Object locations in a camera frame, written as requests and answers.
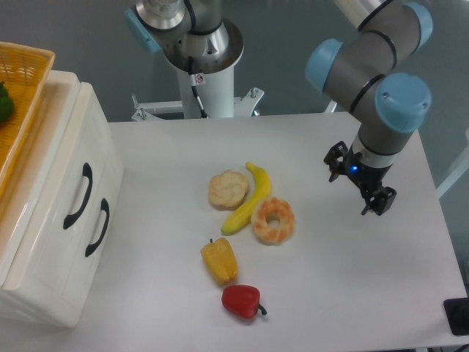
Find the toy food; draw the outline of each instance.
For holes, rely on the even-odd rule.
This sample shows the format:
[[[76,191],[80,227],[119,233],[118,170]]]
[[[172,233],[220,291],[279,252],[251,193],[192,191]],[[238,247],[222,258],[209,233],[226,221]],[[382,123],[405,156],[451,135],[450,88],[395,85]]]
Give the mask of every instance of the toy food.
[[[252,319],[259,309],[262,315],[267,314],[265,308],[259,304],[260,298],[261,293],[255,287],[233,285],[223,290],[221,303],[231,313],[245,319]]]
[[[7,121],[13,109],[13,100],[9,97],[4,82],[0,82],[0,122]]]
[[[201,249],[200,254],[218,284],[225,285],[236,279],[235,253],[226,238],[219,238],[215,242],[210,239],[210,243]]]
[[[246,168],[254,176],[254,182],[256,188],[252,195],[246,200],[237,210],[229,216],[221,226],[221,232],[224,235],[232,235],[237,231],[241,230],[245,225],[249,223],[251,214],[256,207],[256,204],[270,194],[270,178],[267,171],[263,168],[254,165],[253,163],[246,163]]]
[[[244,174],[226,170],[210,180],[208,199],[216,206],[235,207],[243,201],[248,190],[249,182]]]
[[[278,226],[271,227],[268,222],[278,219]],[[261,200],[251,216],[256,236],[266,244],[280,244],[291,237],[295,229],[295,214],[285,200],[271,197]]]

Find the pepper stem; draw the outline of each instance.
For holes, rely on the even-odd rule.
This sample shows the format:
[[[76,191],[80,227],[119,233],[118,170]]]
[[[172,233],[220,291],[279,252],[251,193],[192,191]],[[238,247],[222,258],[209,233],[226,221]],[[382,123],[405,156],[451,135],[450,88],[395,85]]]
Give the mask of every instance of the pepper stem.
[[[259,306],[257,307],[257,309],[260,309],[260,310],[261,310],[261,314],[262,314],[262,315],[266,315],[266,314],[267,314],[267,310],[265,310],[265,308],[264,308],[263,306],[259,305]]]

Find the light blue joint cap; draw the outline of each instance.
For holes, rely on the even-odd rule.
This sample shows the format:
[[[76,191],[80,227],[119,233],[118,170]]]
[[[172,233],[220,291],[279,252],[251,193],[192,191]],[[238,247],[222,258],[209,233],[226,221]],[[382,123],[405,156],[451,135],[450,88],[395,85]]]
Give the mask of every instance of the light blue joint cap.
[[[306,63],[306,78],[320,92],[324,92],[325,82],[341,46],[342,42],[327,39],[313,51]]]
[[[416,2],[409,2],[405,6],[410,7],[413,12],[416,13],[418,22],[420,22],[420,43],[418,44],[418,48],[420,48],[432,36],[432,14],[425,6],[417,4]]]
[[[141,45],[143,49],[151,54],[157,53],[161,50],[154,37],[150,35],[145,26],[141,24],[136,14],[131,9],[125,11],[125,22],[127,27],[132,33],[133,37]]]
[[[406,73],[386,77],[374,96],[380,119],[400,133],[412,133],[419,128],[431,103],[432,93],[426,83]]]

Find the black drawer handle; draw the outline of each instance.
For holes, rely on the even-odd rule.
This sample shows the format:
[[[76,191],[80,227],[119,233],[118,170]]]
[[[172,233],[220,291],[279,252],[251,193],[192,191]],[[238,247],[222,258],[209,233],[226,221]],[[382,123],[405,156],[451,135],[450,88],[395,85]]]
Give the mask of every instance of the black drawer handle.
[[[68,229],[70,226],[76,223],[81,214],[83,214],[86,205],[88,204],[89,197],[91,196],[91,188],[93,187],[93,172],[91,170],[91,166],[88,163],[85,163],[83,165],[82,175],[88,178],[88,188],[86,189],[85,197],[83,198],[83,202],[81,203],[80,209],[78,209],[78,211],[74,214],[68,214],[67,216],[65,216],[64,230]]]
[[[85,250],[85,257],[89,257],[91,254],[95,253],[95,250],[99,247],[101,242],[103,242],[104,235],[108,229],[109,225],[109,204],[106,198],[101,200],[101,210],[106,212],[106,220],[104,221],[103,229],[101,230],[101,235],[96,242],[89,244]]]

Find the red bell pepper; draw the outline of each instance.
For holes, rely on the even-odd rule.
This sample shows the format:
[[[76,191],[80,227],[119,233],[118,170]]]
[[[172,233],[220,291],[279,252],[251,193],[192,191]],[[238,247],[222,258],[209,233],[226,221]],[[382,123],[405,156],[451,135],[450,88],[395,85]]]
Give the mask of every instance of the red bell pepper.
[[[252,319],[260,309],[262,315],[267,311],[259,304],[261,293],[255,287],[232,285],[223,290],[221,303],[228,311],[245,319]]]

